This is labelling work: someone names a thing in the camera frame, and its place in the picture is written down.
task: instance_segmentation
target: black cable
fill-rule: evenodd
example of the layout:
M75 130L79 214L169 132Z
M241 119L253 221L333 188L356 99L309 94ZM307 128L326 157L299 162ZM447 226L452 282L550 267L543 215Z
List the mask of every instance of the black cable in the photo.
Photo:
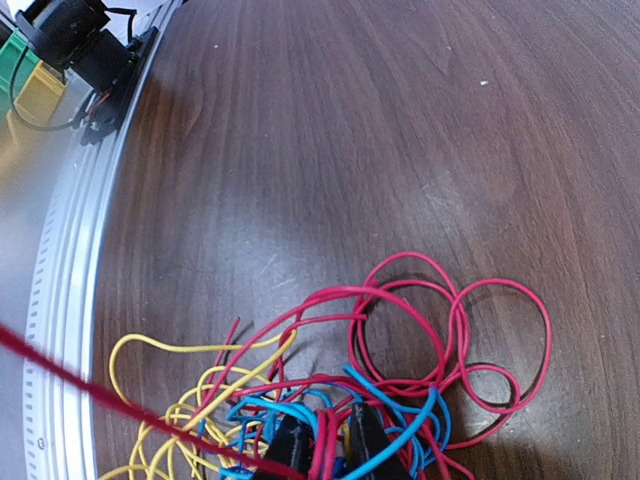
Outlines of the black cable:
M16 67L13 69L13 75L11 75L11 81L9 82L9 99L11 100L11 111L15 115L16 119L23 124L25 127L28 127L32 130L36 130L38 132L59 132L61 130L66 130L67 128L73 126L76 123L76 119L72 119L67 123L63 123L62 125L55 125L53 127L44 127L42 125L36 125L34 123L26 120L16 108L16 97L14 88L16 85L16 79L18 78L18 71L22 66L22 62L24 58L27 56L27 52L29 51L29 47L24 47L24 50L20 54L20 58L18 58L18 63L16 63Z
M133 8L120 8L120 7L110 7L105 10L105 12L114 13L116 15L128 15L129 23L127 24L127 38L129 43L133 40L133 20L138 14L138 11Z

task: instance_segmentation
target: black bracket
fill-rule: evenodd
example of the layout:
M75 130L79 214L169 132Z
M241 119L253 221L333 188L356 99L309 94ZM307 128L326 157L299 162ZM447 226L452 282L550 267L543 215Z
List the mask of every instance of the black bracket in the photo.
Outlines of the black bracket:
M146 33L135 37L127 46L131 54L127 69L121 78L108 90L101 93L100 102L95 108L90 109L87 116L87 127L82 136L81 144L96 144L111 132L122 125L133 98L136 86L146 65L151 49L158 37L158 29L152 27Z
M306 475L311 467L312 440L313 436L304 423L297 418L285 415L264 458ZM252 480L281 480L278 476L260 470L251 478Z
M356 468L389 446L389 439L373 410L366 403L351 407L350 431L351 468ZM398 455L392 455L375 470L362 477L364 480L411 480Z

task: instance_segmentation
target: wooden table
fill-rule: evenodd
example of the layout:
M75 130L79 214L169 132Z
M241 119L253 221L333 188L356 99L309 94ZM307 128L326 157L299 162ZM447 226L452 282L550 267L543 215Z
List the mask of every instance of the wooden table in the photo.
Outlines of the wooden table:
M479 479L640 478L639 78L636 2L191 0L131 128L95 378L108 382L126 333L220 342L236 317L258 328L417 250L459 286L526 283L554 322L540 396L453 458ZM470 358L528 385L542 323L491 293L474 297ZM444 335L442 301L403 295ZM289 373L337 372L345 331L305 333ZM426 336L391 308L367 336L387 375L433 367ZM130 396L163 411L211 362L132 346L119 366ZM508 396L495 376L474 384ZM456 439L491 419L460 388L447 400ZM126 463L137 426L96 410L95 431L101 473Z

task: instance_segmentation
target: yellow wire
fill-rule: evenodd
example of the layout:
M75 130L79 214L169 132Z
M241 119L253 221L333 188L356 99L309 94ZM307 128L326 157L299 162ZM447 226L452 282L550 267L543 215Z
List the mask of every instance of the yellow wire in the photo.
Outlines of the yellow wire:
M263 348L269 345L273 345L274 343L278 343L280 340L280 335L277 335L269 340L265 340L264 342L255 343L251 346L252 349ZM120 383L116 377L116 359L118 358L118 354L124 345L129 342L142 342L147 345L151 345L152 347L156 347L160 350L164 350L165 352L170 353L209 353L209 352L232 352L236 350L242 349L244 345L199 345L193 347L179 347L176 345L169 345L168 343L162 343L153 338L147 337L140 333L130 333L122 337L113 347L111 351L111 356L109 357L109 377L111 379L111 384L113 385L113 389L116 391L118 396L127 403L130 403L129 399L124 395L122 389L120 388Z
M251 349L259 349L274 345L280 341L281 335L277 335L272 337L264 342L259 342L251 346ZM204 428L208 433L209 437L212 438L219 446L228 446L233 441L233 437L240 433L243 426L236 426L231 428L229 431L225 432L222 428L220 428L215 420L211 418L211 414L224 402L226 402L231 395L240 391L242 387L248 386L248 384L254 380L259 381L264 385L268 385L271 382L260 375L261 372L265 371L269 367L271 367L279 358L284 355L284 353L291 348L293 343L297 338L297 331L292 331L289 338L283 343L283 345L278 348L271 356L267 358L263 363L261 363L257 368L253 370L249 370L241 367L232 367L229 373L240 374L242 375L238 380L233 382L231 385L221 384L220 385L220 393L213 399L213 401L205 408L202 412L200 412L197 416L194 417L194 412L197 407L202 405L203 400L203 392L207 390L211 390L213 385L208 384L208 378L213 373L218 373L225 370L226 366L216 366L205 370L200 376L197 385L185 392L178 403L171 405L167 408L166 413L163 417L160 417L161 420L164 420L168 424L173 424L178 428L181 428L184 431L192 431L194 427L198 426L204 420ZM146 337L141 334L129 334L122 337L114 346L111 356L109 358L109 376L111 379L111 383L113 385L114 390L118 394L118 396L129 403L129 399L124 395L120 384L117 380L116 375L116 360L118 354L129 342L138 341L142 343L146 343L152 347L161 349L163 351L167 351L170 353L209 353L209 352L220 352L220 351L237 351L243 348L242 345L203 345L203 346L191 346L191 347L179 347L175 345L169 345L158 340ZM188 404L187 402L195 396L195 403L197 407ZM260 422L250 422L247 427L251 428L253 426L259 425ZM100 477L100 480L111 480L123 474L128 474L130 480L135 480L135 474L138 472L144 472L147 475L147 479L153 479L155 476L159 476L163 480L175 480L174 473L174 452L177 447L178 450L182 453L185 461L188 466L191 468L191 476L196 480L204 480L200 471L198 470L198 466L203 466L209 470L214 472L219 472L219 468L217 465L212 464L207 461L205 458L200 457L197 453L197 449L192 445L186 445L181 440L177 438L171 438L166 441L162 447L155 453L152 458L151 464L148 463L146 458L146 454L144 451L144 444L149 436L149 434L153 431L153 427L146 425L144 422L140 424L138 428L138 438L136 443L134 444L131 455L129 457L129 465L117 468L112 470L111 472ZM253 453L253 444L255 440L247 439L245 443L244 452L245 454ZM268 445L264 442L259 443L258 452L260 454L264 454L268 448ZM160 470L159 463L163 457L166 456L167 460L167 472ZM224 455L218 455L218 460L223 468L231 468L237 465L235 460L231 460Z
M189 423L185 425L183 430L188 431L188 430L191 430L196 425L198 425L203 418L208 417L216 408L218 408L222 403L227 401L227 399L231 397L233 392L235 392L236 390L240 389L240 387L243 387L244 385L249 383L257 375L259 375L261 372L265 371L267 368L273 365L287 350L289 350L289 348L291 348L291 345L293 345L293 342L295 342L295 339L297 336L298 336L298 331L292 330L291 334L289 335L289 338L285 340L283 345L274 354L272 354L266 361L261 363L258 367L251 370L249 374L245 375L244 377L232 383L228 389L224 390L209 405L207 405L207 407L204 408L202 412L194 416L189 421ZM156 452L156 454L153 457L153 460L151 460L150 470L147 471L147 480L153 480L153 472L158 468L158 464L160 463L160 460L165 455L165 453L167 453L167 450L176 443L176 441L177 441L176 438L171 438L167 440L164 443L164 445L162 445L162 447L160 447L160 449ZM212 468L212 470L216 472L218 471L217 467Z

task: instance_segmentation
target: blue wire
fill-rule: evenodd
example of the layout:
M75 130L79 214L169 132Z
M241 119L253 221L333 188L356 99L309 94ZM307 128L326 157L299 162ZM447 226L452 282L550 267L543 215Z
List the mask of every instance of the blue wire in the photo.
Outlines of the blue wire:
M355 470L351 471L349 474L342 477L341 480L356 480L358 478L362 478L367 473L378 468L380 464L387 461L389 457L391 457L398 450L400 450L408 441L411 440L411 437L413 437L418 432L418 430L420 430L420 428L422 427L422 424L427 420L427 416L429 415L429 413L431 413L431 410L433 410L433 407L436 404L437 396L438 396L438 390L431 387L429 389L429 396L427 397L427 401L424 403L422 408L418 411L418 414L413 419L413 422L411 422L411 424L407 427L407 429L403 431L400 434L400 436L398 436L398 438L396 438L393 442L391 442L380 453L378 453L376 456L372 457L367 462L360 465Z
M255 415L239 415L238 412L240 410L242 410L245 407L245 405L246 404L243 404L242 402L240 402L235 407L232 407L231 410L229 410L229 413L227 414L227 419L229 419L230 416L233 416L233 418L232 418L233 421L251 419L251 420L255 420L255 421L259 422L259 421L265 421L266 420L268 412L260 412L260 413L257 413Z
M244 442L245 436L247 434L247 421L244 420L242 422L242 428L240 429L240 438L238 439L238 452L244 453Z
M447 446L449 445L449 441L451 440L451 430L452 430L451 414L449 413L449 407L447 406L447 403L444 401L444 398L442 398L442 395L440 395L439 393L438 393L437 402L438 402L438 406L442 410L442 416L444 417L444 423L445 423L444 439L440 444L440 451L444 452ZM435 461L436 461L436 457L435 455L433 455L433 451L431 450L431 448L429 448L429 450L427 450L427 455L425 456L424 462L422 463L422 469L424 470Z
M391 427L387 428L384 431L386 435L402 432L404 432L404 430L400 427ZM415 454L413 456L411 468L409 469L409 475L415 478L416 474L418 473L418 467L422 466L422 464L424 463L424 448L422 448L422 444L415 435L411 437L411 443L413 443L413 451L415 452Z
M256 434L255 433L247 433L244 438L245 438L245 440L250 440L252 438L256 438ZM237 447L239 441L240 440L234 440L233 442L231 442L229 444L229 448Z
M351 377L353 377L358 383L360 383L363 387L365 387L374 397L376 397L378 400L380 400L382 403L384 403L391 409L397 410L402 413L409 413L411 415L416 415L421 412L421 409L419 408L405 407L404 405L400 405L399 403L396 403L393 400L391 400L384 393L378 390L378 388L374 386L369 380L367 380L358 372L356 372L353 369L353 367L351 367L351 365L345 365L344 367L342 367L342 369L347 373L347 375L350 375Z
M220 479L229 477L229 478L235 478L237 480L251 480L251 477L253 477L253 472L251 472L249 470L245 470L245 472L248 472L248 473L233 472L233 471L228 470L226 468L220 467Z
M244 406L247 404L253 404L258 407L263 407L267 410L275 410L280 413L291 415L292 417L295 417L298 420L308 424L313 430L314 438L318 438L318 419L313 414L313 412L304 405L281 404L268 402L266 400L262 400L261 398L245 397L240 403L238 403L238 405L236 405L229 411L229 413L227 414L227 419L230 421L234 421L236 419L236 412L244 408Z
M269 411L269 417L267 420L267 424L265 425L265 440L269 445L273 442L273 438L276 436L276 412L273 410Z
M435 433L433 434L433 439L436 443L440 441L440 420L433 413L429 414L429 420L433 422L433 427L435 428Z
M292 397L294 394L296 394L299 390L296 390L294 392L290 392L286 395L283 396L283 400L286 400L289 397ZM314 389L309 389L309 390L305 390L302 395L313 395L314 397L318 397L319 399L322 400L322 403L324 403L324 406L328 409L332 409L333 408L333 403L331 403L331 400L329 399L329 397L319 391L319 390L314 390Z
M207 420L203 420L202 422L200 422L200 428L198 429L198 438L204 437L206 425L207 425Z
M268 419L266 418L266 415L256 415L253 417L250 416L244 416L244 415L235 415L233 418L229 418L227 417L227 420L233 421L233 422L242 422L243 420L248 420L250 422L260 422L260 423L265 423Z
M332 387L338 387L341 388L343 390L345 390L349 395L351 395L353 397L353 400L356 402L364 402L363 398L358 395L356 392L354 392L353 390L351 390L350 388L347 388L343 385L338 385L337 383L326 383L325 385L330 385Z
M339 475L345 469L345 465L347 463L347 459L344 457L336 458L336 461L333 463L333 474L332 478L335 478L336 475Z

